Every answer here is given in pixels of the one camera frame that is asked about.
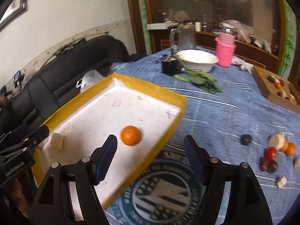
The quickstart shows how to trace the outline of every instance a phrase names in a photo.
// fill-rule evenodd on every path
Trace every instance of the white foam piece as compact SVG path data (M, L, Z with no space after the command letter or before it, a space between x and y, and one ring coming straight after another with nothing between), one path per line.
M114 79L107 89L54 130L64 136L61 151L50 148L50 141L44 141L44 147L39 150L43 172L46 173L53 162L67 165L90 156L95 148L104 144L110 134L114 134L118 139L116 154L105 180L95 187L101 203L114 194L146 158L179 111L178 107L129 89ZM121 130L128 125L136 126L142 132L141 142L135 146L126 146L120 139ZM75 185L70 185L70 189L74 213L76 219L80 220L82 215Z

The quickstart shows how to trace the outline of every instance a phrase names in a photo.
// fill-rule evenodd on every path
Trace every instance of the brown tray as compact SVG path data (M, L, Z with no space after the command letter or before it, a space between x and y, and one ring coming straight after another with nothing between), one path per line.
M265 98L267 98L270 102L273 102L277 105L288 108L293 112L300 114L300 95L291 82L283 79L282 77L272 72L269 72L265 69L256 66L253 66L252 68L252 75L255 78L255 81L258 87L260 88L262 95ZM277 95L278 89L275 88L274 84L272 84L269 80L267 80L267 77L269 75L275 77L276 79L283 80L284 86L282 87L282 89L287 95L291 93L294 96L295 98L294 102L290 102Z

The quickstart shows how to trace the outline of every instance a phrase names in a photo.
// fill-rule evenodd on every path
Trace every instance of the red tomato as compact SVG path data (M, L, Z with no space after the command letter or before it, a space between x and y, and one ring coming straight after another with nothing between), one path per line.
M269 147L269 148L265 151L265 158L266 158L269 162L273 162L273 161L276 160L277 154L278 154L278 151L276 150L275 147Z
M262 172L265 172L265 171L268 169L268 167L269 167L269 162L268 162L267 158L265 158L265 157L261 157L261 158L260 158L260 164L259 164L259 167L260 167L260 170L261 170Z

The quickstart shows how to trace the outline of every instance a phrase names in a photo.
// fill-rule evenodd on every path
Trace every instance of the cardboard box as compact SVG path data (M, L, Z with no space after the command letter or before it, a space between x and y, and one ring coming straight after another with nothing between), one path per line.
M291 82L283 79L282 77L276 75L275 73L272 73L270 71L267 71L265 69L256 66L253 66L252 68L252 75L255 78L255 81L258 87L260 88L262 95L266 99L268 99L270 102L273 102L277 105L280 105L282 107L292 110L293 112L300 114L300 95ZM283 80L284 86L282 87L282 89L287 95L291 93L294 96L295 98L294 102L290 102L277 95L279 90L275 88L274 84L272 84L269 80L267 80L267 77L269 75L273 76L278 80Z
M148 30L167 30L170 26L178 25L179 23L155 23L147 24Z

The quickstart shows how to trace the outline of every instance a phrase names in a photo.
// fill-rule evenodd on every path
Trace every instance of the pink cup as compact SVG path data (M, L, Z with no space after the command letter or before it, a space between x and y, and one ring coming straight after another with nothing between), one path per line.
M217 64L221 67L228 68L231 65L231 60L236 46L227 46L221 43L218 37L216 37L215 40L217 42L216 56L219 59Z

